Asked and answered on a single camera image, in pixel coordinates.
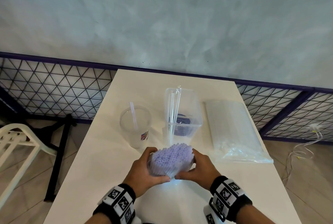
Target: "person's left hand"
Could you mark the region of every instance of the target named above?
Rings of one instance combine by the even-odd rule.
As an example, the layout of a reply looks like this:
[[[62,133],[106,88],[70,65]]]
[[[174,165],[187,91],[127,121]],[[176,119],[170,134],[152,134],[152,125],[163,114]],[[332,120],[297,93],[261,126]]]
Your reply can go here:
[[[154,185],[170,182],[170,178],[168,176],[154,177],[148,172],[147,161],[149,155],[156,151],[157,149],[155,147],[147,147],[142,156],[133,162],[130,171],[123,181],[124,184],[129,185],[134,190],[137,198],[142,196]]]

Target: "white cable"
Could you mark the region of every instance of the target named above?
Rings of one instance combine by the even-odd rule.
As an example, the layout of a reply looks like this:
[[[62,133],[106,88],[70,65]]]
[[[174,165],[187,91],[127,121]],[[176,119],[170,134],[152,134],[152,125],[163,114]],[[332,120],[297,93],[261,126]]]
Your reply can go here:
[[[312,141],[312,142],[300,143],[300,144],[296,145],[293,148],[292,152],[289,153],[288,158],[287,158],[286,168],[285,168],[285,170],[287,171],[287,177],[282,179],[283,183],[286,180],[285,185],[288,183],[288,180],[290,178],[290,175],[291,175],[291,172],[292,172],[292,169],[293,169],[293,167],[292,167],[292,158],[293,158],[293,156],[297,157],[298,159],[312,159],[312,158],[314,158],[314,153],[312,151],[310,151],[306,146],[321,141],[323,139],[323,135],[321,134],[321,132],[318,129],[314,129],[313,132],[316,133],[317,140]],[[304,151],[297,151],[296,148],[298,146],[304,147],[304,149],[306,149],[308,152],[310,152],[310,156],[308,156],[306,154],[306,152],[304,152]]]

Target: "gray concrete wall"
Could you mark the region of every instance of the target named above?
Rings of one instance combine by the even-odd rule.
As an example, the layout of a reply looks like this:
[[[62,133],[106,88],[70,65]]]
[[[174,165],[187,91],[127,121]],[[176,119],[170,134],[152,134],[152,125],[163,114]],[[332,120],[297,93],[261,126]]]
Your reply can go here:
[[[0,51],[333,88],[333,0],[0,0]]]

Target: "table top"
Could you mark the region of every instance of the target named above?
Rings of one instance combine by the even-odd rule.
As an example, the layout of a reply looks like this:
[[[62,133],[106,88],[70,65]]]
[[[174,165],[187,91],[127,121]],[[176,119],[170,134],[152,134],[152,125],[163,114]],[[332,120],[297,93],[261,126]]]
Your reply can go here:
[[[146,146],[165,147],[164,92],[178,85],[193,89],[200,99],[203,125],[191,145],[203,154],[213,149],[203,102],[216,99],[244,103],[234,82],[118,70],[44,224],[83,224],[97,202],[123,181],[133,161],[141,156],[142,150],[128,145],[119,126],[120,113],[129,107],[129,101],[148,108],[152,114]],[[266,150],[257,130],[256,133]],[[239,184],[253,205],[276,224],[301,224],[273,163],[214,164],[221,174]],[[210,192],[191,181],[172,180],[149,189],[134,206],[144,222],[206,223],[203,207],[210,197]]]

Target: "plastic cup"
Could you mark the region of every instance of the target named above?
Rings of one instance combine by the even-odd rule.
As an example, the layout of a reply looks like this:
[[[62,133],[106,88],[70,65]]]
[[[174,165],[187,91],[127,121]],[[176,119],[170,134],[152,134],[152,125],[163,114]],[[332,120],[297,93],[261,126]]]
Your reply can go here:
[[[152,115],[142,106],[134,106],[138,129],[135,129],[131,108],[120,114],[120,128],[125,133],[129,145],[134,149],[142,148],[148,139],[149,128],[152,125]]]

